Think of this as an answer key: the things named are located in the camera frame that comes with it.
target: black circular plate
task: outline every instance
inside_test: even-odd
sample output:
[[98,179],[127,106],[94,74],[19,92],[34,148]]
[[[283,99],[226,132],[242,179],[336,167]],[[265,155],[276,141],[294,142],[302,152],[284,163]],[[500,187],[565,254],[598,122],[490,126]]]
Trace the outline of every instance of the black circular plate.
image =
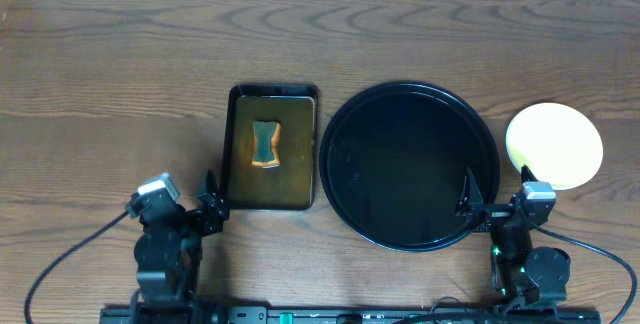
[[471,232],[455,216],[467,167],[493,203],[500,165],[487,126],[462,99],[427,83],[356,95],[320,147],[322,185],[338,215],[366,239],[402,251],[440,249]]

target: black round tray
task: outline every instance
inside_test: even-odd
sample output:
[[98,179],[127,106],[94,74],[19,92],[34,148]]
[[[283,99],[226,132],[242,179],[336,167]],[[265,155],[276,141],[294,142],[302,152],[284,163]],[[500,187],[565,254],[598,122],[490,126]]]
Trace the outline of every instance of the black round tray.
[[440,249],[472,231],[454,215],[467,167],[493,203],[500,182],[493,137],[467,103],[428,83],[392,82],[356,95],[320,147],[322,185],[340,218],[402,251]]

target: tabletop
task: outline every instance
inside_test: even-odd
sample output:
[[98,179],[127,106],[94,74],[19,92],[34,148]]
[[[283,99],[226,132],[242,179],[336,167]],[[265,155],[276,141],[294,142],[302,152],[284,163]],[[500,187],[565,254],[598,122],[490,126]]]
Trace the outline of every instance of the tabletop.
[[[498,145],[498,200],[518,189],[505,130],[540,101],[570,105],[602,137],[587,184],[558,193],[546,228],[640,268],[640,0],[12,0],[0,31],[0,322],[23,322],[44,267],[172,174],[187,207],[219,175],[238,83],[312,82],[318,135],[356,93],[394,79],[461,96]],[[137,221],[125,220],[43,282],[38,323],[96,323],[137,288]],[[533,233],[572,258],[567,306],[610,320],[628,295],[608,259]],[[359,237],[316,176],[306,211],[233,211],[204,239],[199,292],[225,303],[430,307],[492,303],[490,238],[430,253]],[[624,322],[640,321],[636,305]]]

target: rectangular tray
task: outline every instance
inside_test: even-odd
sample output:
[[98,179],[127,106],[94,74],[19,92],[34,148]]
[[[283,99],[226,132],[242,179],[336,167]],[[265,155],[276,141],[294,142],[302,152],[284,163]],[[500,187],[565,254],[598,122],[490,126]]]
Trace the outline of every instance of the rectangular tray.
[[[220,195],[231,209],[304,210],[313,203],[317,90],[240,84],[229,92]],[[275,168],[251,166],[253,121],[281,125]]]

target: black baking pan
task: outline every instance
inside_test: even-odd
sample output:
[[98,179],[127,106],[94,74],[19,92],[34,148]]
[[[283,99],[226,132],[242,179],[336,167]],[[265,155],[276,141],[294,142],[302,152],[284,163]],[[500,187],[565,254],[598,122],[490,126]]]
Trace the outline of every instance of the black baking pan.
[[[313,203],[317,90],[240,84],[229,92],[220,195],[231,209],[304,210]],[[252,166],[254,121],[281,126],[279,165]]]
[[467,167],[488,203],[500,181],[496,144],[480,116],[420,82],[386,83],[350,99],[329,123],[319,160],[340,218],[402,251],[440,249],[471,233],[455,216]]

